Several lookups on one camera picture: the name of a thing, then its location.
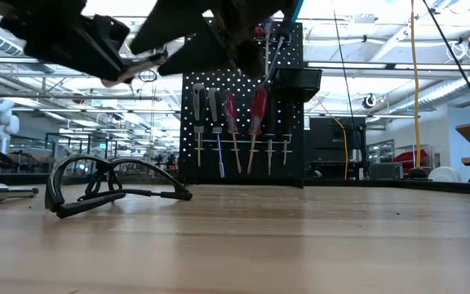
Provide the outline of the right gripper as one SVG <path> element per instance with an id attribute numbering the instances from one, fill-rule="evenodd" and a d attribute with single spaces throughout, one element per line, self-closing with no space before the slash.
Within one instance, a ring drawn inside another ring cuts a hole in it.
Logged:
<path id="1" fill-rule="evenodd" d="M 215 24 L 200 29 L 202 14 L 210 9 Z M 296 9 L 297 0 L 157 0 L 129 47 L 138 55 L 196 32 L 159 66 L 162 76 L 234 64 L 247 77 L 258 78 L 264 73 L 264 62 L 254 40 L 255 27 L 277 11 L 292 20 Z"/>

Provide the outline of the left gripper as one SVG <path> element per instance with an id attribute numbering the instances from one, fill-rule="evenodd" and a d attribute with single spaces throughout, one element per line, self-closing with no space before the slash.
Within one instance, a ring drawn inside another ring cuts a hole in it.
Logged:
<path id="1" fill-rule="evenodd" d="M 24 53 L 47 63 L 114 81 L 126 68 L 118 51 L 129 33 L 130 29 L 124 23 L 110 16 L 76 16 L 64 20 L 42 17 L 33 22 Z"/>

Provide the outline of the grey black handled screwdriver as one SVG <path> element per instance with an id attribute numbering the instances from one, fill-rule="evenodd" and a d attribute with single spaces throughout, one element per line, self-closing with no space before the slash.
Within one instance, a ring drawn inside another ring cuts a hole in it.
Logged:
<path id="1" fill-rule="evenodd" d="M 197 165 L 202 165 L 202 133 L 206 121 L 206 88 L 202 83 L 193 85 L 194 132 L 197 134 Z"/>
<path id="2" fill-rule="evenodd" d="M 220 111 L 222 105 L 220 101 L 220 94 L 217 88 L 211 87 L 208 90 L 207 98 L 209 102 L 209 108 L 211 111 L 211 119 L 213 122 L 212 133 L 216 135 L 216 144 L 219 155 L 219 174 L 221 178 L 225 178 L 224 163 L 222 157 L 221 139 L 220 134 L 222 133 L 222 127 L 220 125 Z"/>

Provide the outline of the red clear handled screwdriver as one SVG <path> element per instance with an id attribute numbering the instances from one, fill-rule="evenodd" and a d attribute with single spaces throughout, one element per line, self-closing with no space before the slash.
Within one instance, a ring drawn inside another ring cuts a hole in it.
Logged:
<path id="1" fill-rule="evenodd" d="M 233 100 L 233 93 L 229 90 L 223 92 L 223 107 L 224 107 L 224 116 L 228 124 L 228 133 L 232 136 L 233 141 L 233 152 L 235 153 L 235 159 L 237 164 L 238 173 L 242 172 L 242 165 L 240 163 L 239 157 L 239 148 L 237 146 L 237 134 L 238 128 L 236 124 L 236 109 Z"/>
<path id="2" fill-rule="evenodd" d="M 251 125 L 249 129 L 249 134 L 251 135 L 251 147 L 250 147 L 250 155 L 248 166 L 246 169 L 246 173 L 251 173 L 253 157 L 255 153 L 255 141 L 257 135 L 261 134 L 260 125 L 264 119 L 264 115 L 266 113 L 266 104 L 267 104 L 267 90 L 264 86 L 258 86 L 255 89 L 253 99 L 251 102 Z"/>

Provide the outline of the black metal pegboard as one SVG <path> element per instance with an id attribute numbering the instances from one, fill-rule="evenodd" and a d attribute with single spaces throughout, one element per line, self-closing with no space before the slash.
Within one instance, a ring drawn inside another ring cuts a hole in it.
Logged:
<path id="1" fill-rule="evenodd" d="M 181 128 L 180 128 L 180 156 L 179 174 L 186 179 L 304 179 L 304 102 L 293 102 L 293 117 L 291 120 L 291 138 L 289 142 L 293 145 L 294 153 L 287 154 L 286 165 L 283 165 L 283 154 L 273 153 L 272 174 L 268 175 L 268 156 L 264 151 L 264 145 L 258 145 L 254 153 L 251 173 L 247 174 L 250 145 L 240 145 L 239 157 L 242 172 L 238 173 L 233 146 L 222 144 L 222 157 L 224 163 L 225 178 L 219 174 L 219 155 L 217 145 L 213 143 L 202 143 L 202 165 L 197 165 L 197 142 L 193 139 L 193 85 L 202 83 L 205 89 L 217 88 L 220 92 L 229 90 L 233 93 L 236 109 L 236 124 L 238 128 L 237 139 L 250 140 L 249 129 L 251 125 L 251 102 L 257 86 L 263 84 L 263 79 L 250 79 L 233 69 L 216 70 L 210 72 L 186 73 L 183 76 L 182 102 L 181 102 Z M 273 88 L 268 89 L 277 101 L 276 133 L 274 141 L 282 141 L 282 102 L 284 99 L 278 97 Z M 222 133 L 220 138 L 227 140 L 231 135 L 228 133 L 228 124 L 225 117 L 220 118 Z M 206 117 L 204 123 L 205 131 L 212 139 L 213 122 L 211 117 Z M 265 137 L 266 122 L 261 123 L 262 133 L 257 135 L 256 140 L 267 140 Z"/>

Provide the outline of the black plastic pegboard bin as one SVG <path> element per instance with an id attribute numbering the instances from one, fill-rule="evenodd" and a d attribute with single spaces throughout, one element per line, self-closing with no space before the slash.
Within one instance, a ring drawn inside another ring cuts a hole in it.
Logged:
<path id="1" fill-rule="evenodd" d="M 278 97 L 308 102 L 321 86 L 321 69 L 279 68 L 273 77 L 273 91 Z"/>

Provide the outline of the black safety glasses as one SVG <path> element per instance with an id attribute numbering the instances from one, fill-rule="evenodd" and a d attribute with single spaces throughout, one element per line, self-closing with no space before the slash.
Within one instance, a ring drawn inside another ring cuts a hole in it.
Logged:
<path id="1" fill-rule="evenodd" d="M 93 163 L 94 171 L 86 177 L 87 186 L 83 195 L 68 203 L 62 192 L 62 181 L 65 170 L 72 163 L 89 161 Z M 118 178 L 118 167 L 124 164 L 135 164 L 153 171 L 174 187 L 172 192 L 153 192 L 149 189 L 126 189 Z M 174 200 L 189 201 L 193 194 L 171 174 L 156 165 L 140 158 L 105 159 L 90 154 L 73 154 L 58 161 L 51 171 L 46 183 L 45 208 L 54 212 L 60 219 L 74 216 L 91 209 L 125 198 L 127 194 Z"/>

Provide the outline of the black cabinet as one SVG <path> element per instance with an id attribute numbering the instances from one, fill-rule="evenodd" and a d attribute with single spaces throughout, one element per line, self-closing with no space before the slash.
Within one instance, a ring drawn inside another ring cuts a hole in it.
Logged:
<path id="1" fill-rule="evenodd" d="M 366 159 L 366 119 L 311 117 L 304 131 L 306 176 L 359 180 Z"/>

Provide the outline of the red storage bin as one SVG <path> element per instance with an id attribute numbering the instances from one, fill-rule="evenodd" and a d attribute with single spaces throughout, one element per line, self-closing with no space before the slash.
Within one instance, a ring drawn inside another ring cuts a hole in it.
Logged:
<path id="1" fill-rule="evenodd" d="M 417 152 L 413 151 L 406 151 L 399 155 L 397 155 L 393 161 L 395 163 L 400 163 L 402 165 L 402 169 L 404 173 L 408 173 L 411 168 L 415 167 L 417 160 Z M 428 153 L 424 150 L 420 150 L 420 166 L 422 168 L 431 167 Z"/>

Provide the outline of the white round container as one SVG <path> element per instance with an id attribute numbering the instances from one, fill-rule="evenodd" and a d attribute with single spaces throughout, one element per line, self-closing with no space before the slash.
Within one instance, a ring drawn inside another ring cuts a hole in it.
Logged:
<path id="1" fill-rule="evenodd" d="M 429 173 L 428 179 L 436 182 L 459 183 L 462 181 L 459 171 L 448 166 L 434 168 Z"/>

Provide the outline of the black aluminium table frame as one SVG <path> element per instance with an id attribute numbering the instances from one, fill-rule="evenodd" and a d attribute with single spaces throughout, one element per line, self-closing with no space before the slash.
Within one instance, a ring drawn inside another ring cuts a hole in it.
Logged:
<path id="1" fill-rule="evenodd" d="M 0 183 L 6 185 L 44 185 L 48 173 L 2 173 Z M 366 188 L 397 188 L 419 189 L 457 194 L 470 194 L 470 183 L 435 182 L 425 180 L 318 180 L 307 178 L 304 180 L 283 179 L 186 179 L 177 178 L 185 185 L 277 185 L 297 188 L 317 187 L 366 187 Z"/>

